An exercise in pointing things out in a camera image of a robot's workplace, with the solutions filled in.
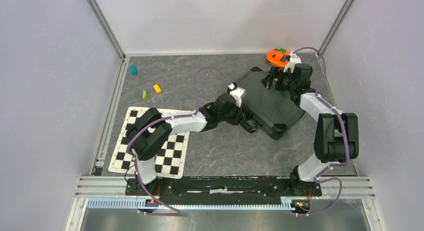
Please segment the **black white chessboard mat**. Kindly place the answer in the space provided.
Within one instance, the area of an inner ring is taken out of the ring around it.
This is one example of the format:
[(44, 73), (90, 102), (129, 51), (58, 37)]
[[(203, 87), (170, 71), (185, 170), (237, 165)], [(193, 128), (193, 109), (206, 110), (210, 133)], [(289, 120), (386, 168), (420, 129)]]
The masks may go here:
[[(134, 124), (144, 113), (147, 107), (131, 106), (127, 109), (121, 131), (113, 150), (108, 171), (124, 174), (127, 170), (134, 171), (133, 156), (127, 153), (129, 139), (127, 139), (127, 126)], [(183, 176), (186, 153), (190, 133), (173, 134), (164, 142), (155, 157), (155, 172), (158, 177), (180, 179)]]

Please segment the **yellow toy block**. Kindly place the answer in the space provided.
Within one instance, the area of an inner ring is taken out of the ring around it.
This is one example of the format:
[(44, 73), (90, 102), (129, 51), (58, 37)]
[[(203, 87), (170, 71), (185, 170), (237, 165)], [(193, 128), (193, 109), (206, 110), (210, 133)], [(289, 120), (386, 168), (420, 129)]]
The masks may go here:
[(153, 89), (157, 94), (160, 94), (162, 92), (162, 89), (158, 84), (154, 84)]

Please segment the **green half-round block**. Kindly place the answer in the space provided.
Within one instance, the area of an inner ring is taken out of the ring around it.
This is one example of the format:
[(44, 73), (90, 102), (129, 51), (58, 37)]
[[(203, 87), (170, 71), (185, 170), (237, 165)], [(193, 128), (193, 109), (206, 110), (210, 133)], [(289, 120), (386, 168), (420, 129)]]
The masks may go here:
[(148, 99), (148, 92), (146, 90), (142, 91), (142, 100), (146, 101)]

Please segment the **teal toy block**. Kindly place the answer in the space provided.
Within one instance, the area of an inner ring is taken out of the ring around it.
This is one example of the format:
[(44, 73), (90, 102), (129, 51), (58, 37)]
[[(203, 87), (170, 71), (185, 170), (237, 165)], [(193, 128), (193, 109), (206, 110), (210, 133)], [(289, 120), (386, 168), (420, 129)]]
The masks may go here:
[(130, 72), (133, 76), (136, 76), (138, 74), (137, 68), (134, 65), (130, 67)]

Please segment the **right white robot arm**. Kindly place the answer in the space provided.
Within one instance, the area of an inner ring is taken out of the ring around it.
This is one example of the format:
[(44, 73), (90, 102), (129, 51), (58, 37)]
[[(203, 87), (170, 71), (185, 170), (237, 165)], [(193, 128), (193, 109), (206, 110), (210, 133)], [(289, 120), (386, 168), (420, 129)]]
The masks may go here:
[(274, 49), (266, 54), (271, 65), (263, 80), (277, 91), (287, 91), (290, 99), (316, 122), (314, 153), (296, 166), (289, 177), (289, 190), (295, 195), (310, 191), (321, 182), (321, 176), (336, 167), (347, 166), (359, 154), (358, 117), (337, 109), (311, 87), (313, 68), (302, 63), (294, 52)]

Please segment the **black poker carrying case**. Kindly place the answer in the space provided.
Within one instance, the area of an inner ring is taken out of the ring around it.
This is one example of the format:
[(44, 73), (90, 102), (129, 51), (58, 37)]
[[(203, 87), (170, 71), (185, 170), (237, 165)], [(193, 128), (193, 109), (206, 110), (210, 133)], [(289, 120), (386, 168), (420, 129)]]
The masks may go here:
[(267, 89), (263, 84), (268, 74), (255, 66), (237, 78), (234, 83), (245, 89), (242, 98), (243, 116), (259, 125), (272, 139), (280, 139), (303, 116), (304, 111), (292, 100), (288, 91)]

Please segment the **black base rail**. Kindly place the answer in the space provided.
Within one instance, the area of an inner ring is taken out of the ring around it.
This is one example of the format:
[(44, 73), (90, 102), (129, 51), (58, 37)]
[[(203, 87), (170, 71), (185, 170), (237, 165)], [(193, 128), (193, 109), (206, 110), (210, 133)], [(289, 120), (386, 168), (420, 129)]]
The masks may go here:
[(295, 208), (301, 200), (321, 197), (320, 184), (284, 176), (184, 176), (158, 178), (146, 190), (136, 178), (127, 181), (126, 196), (148, 192), (173, 208)]

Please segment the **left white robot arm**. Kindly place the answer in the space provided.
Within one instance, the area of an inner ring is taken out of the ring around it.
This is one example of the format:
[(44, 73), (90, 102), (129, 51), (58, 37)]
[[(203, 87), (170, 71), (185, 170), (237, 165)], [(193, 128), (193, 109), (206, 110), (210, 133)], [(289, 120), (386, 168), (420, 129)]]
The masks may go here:
[(222, 93), (194, 111), (162, 113), (155, 107), (126, 128), (127, 153), (132, 155), (138, 188), (145, 195), (157, 189), (155, 158), (169, 136), (186, 132), (206, 132), (225, 122), (237, 126), (242, 120), (242, 104), (246, 90), (234, 83)]

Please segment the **orange toy track piece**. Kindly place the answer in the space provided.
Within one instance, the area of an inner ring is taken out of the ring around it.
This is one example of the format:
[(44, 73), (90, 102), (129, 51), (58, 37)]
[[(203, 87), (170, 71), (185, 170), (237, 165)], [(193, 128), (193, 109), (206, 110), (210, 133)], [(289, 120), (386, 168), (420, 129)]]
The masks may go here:
[(290, 61), (291, 52), (280, 48), (269, 51), (266, 54), (266, 60), (273, 67), (285, 68)]

